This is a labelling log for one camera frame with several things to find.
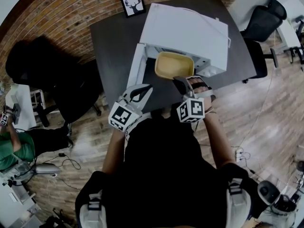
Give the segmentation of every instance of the office chair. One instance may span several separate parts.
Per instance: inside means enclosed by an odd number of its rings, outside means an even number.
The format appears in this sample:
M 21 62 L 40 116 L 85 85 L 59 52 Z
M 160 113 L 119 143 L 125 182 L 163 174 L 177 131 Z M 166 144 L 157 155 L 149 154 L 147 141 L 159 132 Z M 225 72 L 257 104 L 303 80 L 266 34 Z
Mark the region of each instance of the office chair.
M 278 67 L 275 51 L 271 48 L 271 54 L 264 54 L 257 41 L 266 41 L 286 18 L 285 8 L 277 0 L 269 0 L 267 7 L 257 6 L 254 9 L 247 28 L 241 31 L 256 70 L 256 76 L 251 78 L 267 76 L 266 58 L 273 59 L 275 67 Z
M 45 37 L 30 43 L 19 41 L 9 53 L 6 72 L 14 83 L 50 92 L 54 98 L 55 105 L 43 109 L 39 104 L 34 109 L 45 127 L 49 126 L 47 114 L 56 109 L 66 123 L 76 121 L 91 107 L 101 115 L 95 105 L 101 91 L 99 74 L 92 72 L 92 66 L 81 66 L 77 61 Z

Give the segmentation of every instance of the framed picture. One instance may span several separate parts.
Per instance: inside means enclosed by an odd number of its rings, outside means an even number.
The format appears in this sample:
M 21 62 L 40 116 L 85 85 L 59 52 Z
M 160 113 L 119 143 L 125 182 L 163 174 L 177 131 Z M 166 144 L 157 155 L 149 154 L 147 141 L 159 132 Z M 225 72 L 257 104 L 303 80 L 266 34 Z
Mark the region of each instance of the framed picture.
M 146 12 L 143 0 L 121 0 L 126 17 Z

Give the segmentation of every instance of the wooden floor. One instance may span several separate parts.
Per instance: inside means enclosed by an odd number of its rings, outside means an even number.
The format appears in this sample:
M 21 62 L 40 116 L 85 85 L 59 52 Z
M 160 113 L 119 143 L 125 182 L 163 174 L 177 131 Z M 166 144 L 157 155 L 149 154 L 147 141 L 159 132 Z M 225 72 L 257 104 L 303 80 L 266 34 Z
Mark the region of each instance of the wooden floor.
M 265 51 L 272 46 L 273 39 L 263 44 Z M 272 175 L 281 183 L 292 184 L 295 178 L 293 155 L 299 144 L 304 145 L 304 73 L 298 62 L 290 64 L 287 55 L 278 55 L 279 68 L 267 59 L 268 76 L 229 85 L 216 91 L 214 107 L 229 137 L 231 146 L 241 146 L 251 154 L 247 160 L 249 168 L 262 178 Z M 75 146 L 64 153 L 77 160 L 81 170 L 75 170 L 71 163 L 61 167 L 59 178 L 67 184 L 81 189 L 94 171 L 101 170 L 112 128 L 107 124 L 109 109 L 104 96 L 98 100 L 103 108 L 101 117 L 90 110 L 73 123 Z M 62 126 L 63 119 L 58 114 L 50 118 L 52 128 Z M 208 135 L 203 123 L 195 132 L 201 144 L 203 157 L 213 163 Z M 43 162 L 55 157 L 56 153 L 45 153 L 38 158 Z M 51 161 L 60 165 L 64 158 Z M 35 176 L 28 188 L 35 192 L 35 199 L 42 208 L 38 217 L 45 220 L 52 209 L 62 209 L 64 214 L 74 219 L 74 201 L 78 190 L 66 186 L 61 180 L 49 176 Z

